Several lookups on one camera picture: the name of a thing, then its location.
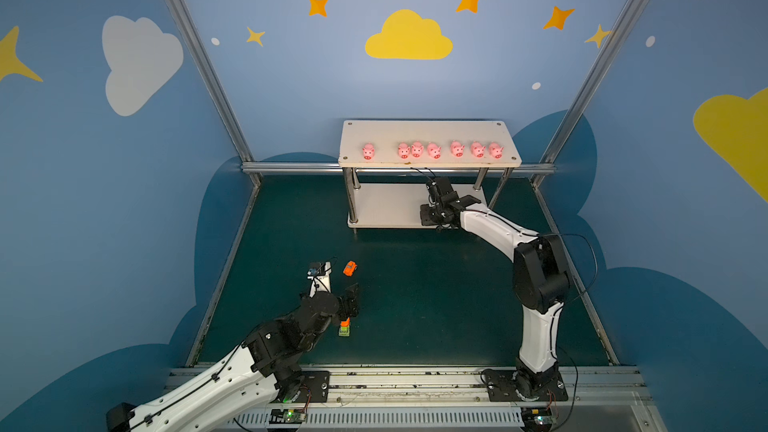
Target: pink pig toy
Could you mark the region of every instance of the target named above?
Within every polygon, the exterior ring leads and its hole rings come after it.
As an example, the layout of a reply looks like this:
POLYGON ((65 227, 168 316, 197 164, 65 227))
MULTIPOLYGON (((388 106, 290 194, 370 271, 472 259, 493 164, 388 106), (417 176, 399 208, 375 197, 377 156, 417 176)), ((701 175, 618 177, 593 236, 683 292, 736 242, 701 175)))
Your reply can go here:
POLYGON ((397 155, 400 156, 400 158, 408 158, 408 154, 411 153, 411 148, 408 147, 408 144, 405 142, 402 142, 397 147, 397 155))
POLYGON ((422 143, 414 142, 413 145, 411 146, 411 154, 413 154, 415 158, 419 158, 422 156, 423 153, 424 153, 424 146, 422 145, 422 143))
POLYGON ((440 158, 440 147, 432 142, 427 146, 427 152, 431 158, 440 158))
POLYGON ((362 148, 362 157, 365 160, 373 158, 373 144, 366 144, 366 146, 362 148))
POLYGON ((485 146, 481 145, 480 142, 473 142, 472 143, 472 154, 475 157, 482 157, 483 153, 485 153, 485 146))
POLYGON ((502 158, 502 152, 504 152, 504 147, 500 146, 496 142, 491 142, 491 145, 488 146, 488 150, 491 152, 491 156, 493 158, 502 158))
POLYGON ((464 146, 457 140, 454 140, 451 142, 451 154, 453 154, 456 157, 461 157, 464 155, 464 146))

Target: blue wall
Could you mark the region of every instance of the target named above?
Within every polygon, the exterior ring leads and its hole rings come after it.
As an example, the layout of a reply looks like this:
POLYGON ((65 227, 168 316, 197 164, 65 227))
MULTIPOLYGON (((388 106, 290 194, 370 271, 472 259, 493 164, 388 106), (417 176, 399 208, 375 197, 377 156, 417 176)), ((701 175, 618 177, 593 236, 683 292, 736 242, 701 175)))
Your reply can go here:
POLYGON ((107 101, 105 21, 178 36, 163 0, 0 11, 0 40, 17 26, 15 55, 42 79, 0 79, 0 430, 101 431, 183 363, 251 184, 186 51, 132 116, 107 101))
MULTIPOLYGON (((768 420, 768 203, 693 123, 713 96, 768 87, 766 9, 651 0, 542 184, 562 232, 598 245, 593 302, 670 432, 722 430, 712 410, 733 396, 740 430, 768 420)), ((569 247, 589 281, 591 256, 569 247)))
MULTIPOLYGON (((626 0, 186 0, 255 158, 290 152, 337 157, 345 118, 505 120, 511 134, 567 109, 626 0), (553 7, 574 9, 543 29, 553 7), (381 60, 367 39, 410 9, 453 42, 442 60, 381 60), (247 28, 264 46, 247 43, 247 28), (211 40, 215 38, 219 45, 211 40), (533 90, 532 85, 541 83, 533 90)), ((546 146, 552 130, 542 131, 546 146)))

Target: orange star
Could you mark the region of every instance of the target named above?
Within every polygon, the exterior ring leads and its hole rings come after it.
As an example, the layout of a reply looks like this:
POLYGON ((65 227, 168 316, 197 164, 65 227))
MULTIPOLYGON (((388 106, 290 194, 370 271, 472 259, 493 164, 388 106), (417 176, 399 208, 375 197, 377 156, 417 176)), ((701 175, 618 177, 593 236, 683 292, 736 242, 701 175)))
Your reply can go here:
POLYGON ((456 12, 461 12, 462 10, 471 10, 476 14, 478 12, 478 0, 462 0, 456 12))
POLYGON ((328 17, 328 15, 326 15, 326 2, 328 2, 328 0, 310 0, 310 15, 320 14, 324 17, 328 17))
POLYGON ((549 20, 549 22, 547 22, 547 25, 545 25, 544 28, 548 29, 549 27, 557 27, 562 30, 563 25, 565 25, 565 19, 567 19, 574 10, 576 9, 560 10, 559 8, 555 7, 554 10, 552 10, 552 18, 549 20))

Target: shelf top surface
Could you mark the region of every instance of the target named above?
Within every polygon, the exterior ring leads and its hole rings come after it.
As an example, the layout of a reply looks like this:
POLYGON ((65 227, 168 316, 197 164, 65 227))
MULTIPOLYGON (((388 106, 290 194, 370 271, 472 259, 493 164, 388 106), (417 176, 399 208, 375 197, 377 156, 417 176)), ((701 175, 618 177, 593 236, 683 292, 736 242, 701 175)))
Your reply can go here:
POLYGON ((339 149, 341 167, 519 167, 522 163, 517 147, 504 122, 496 120, 345 120, 339 149), (461 157, 451 154, 451 142, 464 145, 461 157), (419 158, 408 154, 401 158, 398 145, 414 142, 424 145, 419 158), (431 158, 427 153, 430 142, 441 147, 440 158, 431 158), (483 158, 472 154, 471 145, 480 142, 485 147, 483 158), (496 142, 504 147, 501 158, 492 158, 489 145, 496 142), (366 160, 362 148, 372 144, 373 158, 366 160))

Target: green mat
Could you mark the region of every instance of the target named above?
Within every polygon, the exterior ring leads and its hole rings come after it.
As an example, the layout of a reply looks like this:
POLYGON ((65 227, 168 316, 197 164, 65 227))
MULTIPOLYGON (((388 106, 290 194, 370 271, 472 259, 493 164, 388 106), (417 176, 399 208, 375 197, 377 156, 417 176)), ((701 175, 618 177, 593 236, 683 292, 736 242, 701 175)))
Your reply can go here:
MULTIPOLYGON (((362 181, 364 187, 375 180, 362 181)), ((496 183, 486 179, 487 198, 496 183)), ((495 210, 549 232, 524 178, 508 181, 495 210)), ((222 358, 256 324, 293 310, 299 293, 309 289, 308 264, 336 257, 332 290, 340 294, 359 283, 360 316, 352 319, 349 337, 329 328, 303 363, 514 365, 522 306, 512 292, 512 264, 504 254, 463 230, 359 229, 355 234, 346 216, 341 177, 266 177, 198 360, 222 358), (342 273, 350 260, 358 264, 351 278, 342 273)), ((608 365, 580 301, 563 311, 558 344, 577 365, 608 365)))

